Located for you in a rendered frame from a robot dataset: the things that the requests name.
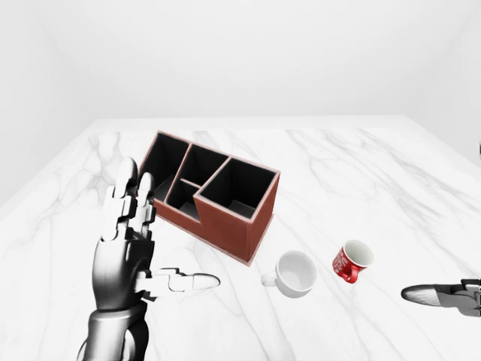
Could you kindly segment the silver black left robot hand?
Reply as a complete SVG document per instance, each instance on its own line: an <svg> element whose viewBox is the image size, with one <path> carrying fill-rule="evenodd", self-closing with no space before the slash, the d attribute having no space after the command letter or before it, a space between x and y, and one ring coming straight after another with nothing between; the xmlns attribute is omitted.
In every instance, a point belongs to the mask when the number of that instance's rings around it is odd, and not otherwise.
<svg viewBox="0 0 481 361"><path fill-rule="evenodd" d="M104 201L104 226L95 249L92 285L97 309L127 309L141 298L154 300L169 293L218 287L214 275L187 275L178 268L150 270L154 241L150 224L155 221L154 180L138 176L135 161L126 157Z"/></svg>

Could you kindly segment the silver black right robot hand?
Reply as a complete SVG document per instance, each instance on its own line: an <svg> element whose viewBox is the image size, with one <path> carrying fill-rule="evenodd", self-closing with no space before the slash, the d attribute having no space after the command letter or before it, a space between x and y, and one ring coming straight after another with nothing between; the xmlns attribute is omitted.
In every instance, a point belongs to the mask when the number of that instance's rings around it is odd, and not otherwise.
<svg viewBox="0 0 481 361"><path fill-rule="evenodd" d="M457 308L469 317L481 317L481 280L462 279L460 284L422 284L404 288L401 296L410 302Z"/></svg>

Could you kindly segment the red mug with white print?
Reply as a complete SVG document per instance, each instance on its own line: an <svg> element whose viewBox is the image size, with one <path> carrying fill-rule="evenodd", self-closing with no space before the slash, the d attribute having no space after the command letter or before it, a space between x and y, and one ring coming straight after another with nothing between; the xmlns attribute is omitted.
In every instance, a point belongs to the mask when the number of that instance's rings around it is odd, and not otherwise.
<svg viewBox="0 0 481 361"><path fill-rule="evenodd" d="M374 263L374 252L359 240L348 240L337 253L332 267L346 282L354 284L358 274Z"/></svg>

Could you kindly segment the red-brown desk caddy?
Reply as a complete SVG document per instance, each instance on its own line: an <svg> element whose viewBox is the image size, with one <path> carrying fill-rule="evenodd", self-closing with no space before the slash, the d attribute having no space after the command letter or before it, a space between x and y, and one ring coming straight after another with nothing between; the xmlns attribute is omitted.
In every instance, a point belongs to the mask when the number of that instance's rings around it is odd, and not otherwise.
<svg viewBox="0 0 481 361"><path fill-rule="evenodd" d="M159 217L250 265L273 217L278 170L157 132L141 164Z"/></svg>

